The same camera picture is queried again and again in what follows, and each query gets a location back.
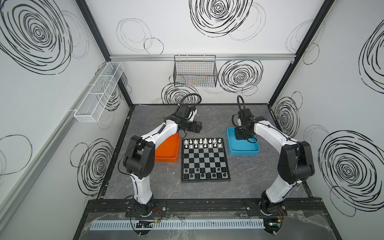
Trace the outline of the aluminium wall rail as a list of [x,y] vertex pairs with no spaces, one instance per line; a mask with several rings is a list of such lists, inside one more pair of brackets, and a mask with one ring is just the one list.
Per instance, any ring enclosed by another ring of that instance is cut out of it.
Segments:
[[161,54],[161,55],[111,55],[112,61],[149,62],[149,61],[294,61],[295,54]]

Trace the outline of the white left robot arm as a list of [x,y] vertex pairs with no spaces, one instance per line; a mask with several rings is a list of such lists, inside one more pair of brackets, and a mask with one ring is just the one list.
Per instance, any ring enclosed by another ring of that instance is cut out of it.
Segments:
[[133,182],[134,206],[144,215],[149,215],[153,209],[154,195],[150,187],[150,173],[155,165],[156,149],[180,130],[199,133],[202,123],[194,120],[196,114],[196,105],[178,104],[176,111],[164,117],[163,122],[154,130],[130,138],[123,166]]

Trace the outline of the black right frame post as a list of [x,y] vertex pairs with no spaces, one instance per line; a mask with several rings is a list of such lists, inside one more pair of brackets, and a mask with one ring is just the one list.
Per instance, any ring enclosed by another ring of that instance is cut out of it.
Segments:
[[304,55],[307,47],[311,43],[311,40],[314,38],[315,34],[317,33],[318,29],[320,28],[321,24],[323,23],[324,19],[326,18],[328,12],[330,11],[334,3],[335,0],[325,0],[323,2],[320,10],[318,11],[316,17],[314,18],[311,26],[309,27],[309,30],[307,31],[304,39],[302,40],[296,52],[295,60],[288,66],[271,99],[269,100],[270,107],[276,102],[278,96],[282,92],[296,66],[299,64],[301,57]]

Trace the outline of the white mesh shelf basket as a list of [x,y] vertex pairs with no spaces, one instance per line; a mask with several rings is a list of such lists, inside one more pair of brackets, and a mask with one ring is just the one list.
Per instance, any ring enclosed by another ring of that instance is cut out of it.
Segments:
[[118,82],[124,73],[121,62],[107,62],[99,66],[86,96],[74,113],[80,123],[96,123],[104,111],[113,112],[121,104]]

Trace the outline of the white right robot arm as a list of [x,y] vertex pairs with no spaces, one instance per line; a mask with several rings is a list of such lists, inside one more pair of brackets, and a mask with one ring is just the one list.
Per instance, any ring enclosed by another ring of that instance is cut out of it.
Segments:
[[273,184],[263,191],[260,208],[271,215],[282,206],[286,196],[315,173],[312,148],[306,141],[297,141],[277,128],[262,116],[255,117],[250,109],[240,108],[237,123],[237,139],[247,140],[254,135],[265,139],[280,154],[278,176]]

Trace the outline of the black vertical frame post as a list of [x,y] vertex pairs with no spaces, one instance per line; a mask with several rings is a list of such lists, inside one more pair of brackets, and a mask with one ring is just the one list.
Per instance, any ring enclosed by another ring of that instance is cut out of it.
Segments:
[[[96,41],[97,43],[97,46],[100,50],[100,52],[102,53],[103,55],[103,58],[105,59],[106,62],[110,62],[111,61],[111,54],[108,50],[108,47],[99,31],[99,28],[92,16],[92,13],[89,9],[89,6],[87,5],[86,1],[85,0],[76,0],[76,3],[94,37],[94,40]],[[123,98],[124,100],[126,101],[126,103],[128,104],[129,108],[131,110],[134,110],[135,109],[135,105],[133,104],[128,92],[127,92],[127,89],[124,85],[124,83],[119,80],[118,81],[118,86],[119,86],[119,89],[121,91],[121,93],[123,94]]]

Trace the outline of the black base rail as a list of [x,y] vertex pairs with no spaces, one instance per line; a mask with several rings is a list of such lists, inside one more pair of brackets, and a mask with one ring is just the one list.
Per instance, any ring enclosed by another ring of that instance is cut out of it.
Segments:
[[248,216],[265,215],[261,199],[155,199],[149,207],[140,207],[135,200],[90,200],[82,214],[123,214],[123,216],[147,216],[151,212],[162,217],[182,212],[245,212]]

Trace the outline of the black and white chessboard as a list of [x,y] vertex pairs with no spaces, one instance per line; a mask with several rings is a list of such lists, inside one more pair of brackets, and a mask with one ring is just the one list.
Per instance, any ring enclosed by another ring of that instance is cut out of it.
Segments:
[[231,180],[224,139],[183,139],[182,182],[228,182]]

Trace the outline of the orange plastic tray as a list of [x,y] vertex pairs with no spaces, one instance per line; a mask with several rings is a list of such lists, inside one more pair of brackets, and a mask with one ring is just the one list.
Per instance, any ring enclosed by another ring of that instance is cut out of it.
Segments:
[[155,162],[176,163],[179,158],[180,137],[176,133],[165,140],[155,152]]

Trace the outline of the blue plastic tray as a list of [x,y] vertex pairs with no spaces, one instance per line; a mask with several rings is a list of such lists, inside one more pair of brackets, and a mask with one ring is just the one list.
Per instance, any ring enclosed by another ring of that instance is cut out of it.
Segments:
[[248,140],[237,140],[234,127],[227,129],[227,140],[231,156],[256,156],[260,152],[256,137]]

